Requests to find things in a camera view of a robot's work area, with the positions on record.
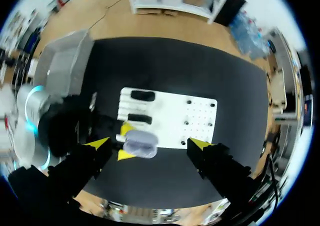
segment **gray bin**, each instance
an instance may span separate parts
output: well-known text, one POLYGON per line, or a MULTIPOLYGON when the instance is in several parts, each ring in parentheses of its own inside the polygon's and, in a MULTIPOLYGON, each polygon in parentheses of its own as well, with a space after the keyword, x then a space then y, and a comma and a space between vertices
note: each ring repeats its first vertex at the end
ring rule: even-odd
POLYGON ((43 85, 50 95, 79 95, 93 45, 87 30, 50 42, 40 55, 33 84, 43 85))

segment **black mat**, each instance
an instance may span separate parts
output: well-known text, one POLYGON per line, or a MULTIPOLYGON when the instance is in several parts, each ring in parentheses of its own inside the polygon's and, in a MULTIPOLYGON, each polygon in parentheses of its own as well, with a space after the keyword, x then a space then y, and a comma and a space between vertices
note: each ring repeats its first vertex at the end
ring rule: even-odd
MULTIPOLYGON (((268 116, 266 75, 257 66, 218 49, 174 39, 97 40, 82 94, 97 90, 96 108, 116 119, 123 87, 216 99, 212 142, 225 144, 235 160, 255 168, 268 116)), ((109 136, 103 124, 96 130, 101 138, 109 136)), ((193 207, 222 198, 200 178, 183 149, 159 148, 152 159, 119 162, 113 155, 85 190, 109 201, 153 209, 193 207)))

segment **shelf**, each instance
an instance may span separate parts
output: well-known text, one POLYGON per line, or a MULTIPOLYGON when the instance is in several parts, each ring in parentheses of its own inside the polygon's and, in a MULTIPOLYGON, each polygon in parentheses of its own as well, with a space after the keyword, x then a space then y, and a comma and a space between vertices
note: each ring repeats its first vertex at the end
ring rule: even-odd
POLYGON ((164 10, 176 10, 181 12, 186 12, 194 15, 199 15, 205 18, 211 17, 211 12, 209 9, 198 7, 186 3, 182 3, 180 6, 170 6, 170 5, 164 5, 161 2, 155 3, 155 4, 145 4, 145 3, 139 3, 138 0, 135 1, 134 7, 136 9, 164 9, 164 10))

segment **white pegboard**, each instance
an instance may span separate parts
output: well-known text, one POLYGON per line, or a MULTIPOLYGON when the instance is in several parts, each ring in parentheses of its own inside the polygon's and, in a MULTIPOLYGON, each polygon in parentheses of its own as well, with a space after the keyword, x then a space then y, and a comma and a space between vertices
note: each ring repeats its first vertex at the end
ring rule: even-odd
POLYGON ((218 107, 215 99, 153 91, 155 100, 147 102, 131 98, 132 90, 150 91, 124 87, 120 93, 117 119, 127 121, 128 114, 152 117, 151 125, 136 121, 129 123, 138 130, 155 134, 158 147, 186 149, 188 138, 211 143, 218 107))

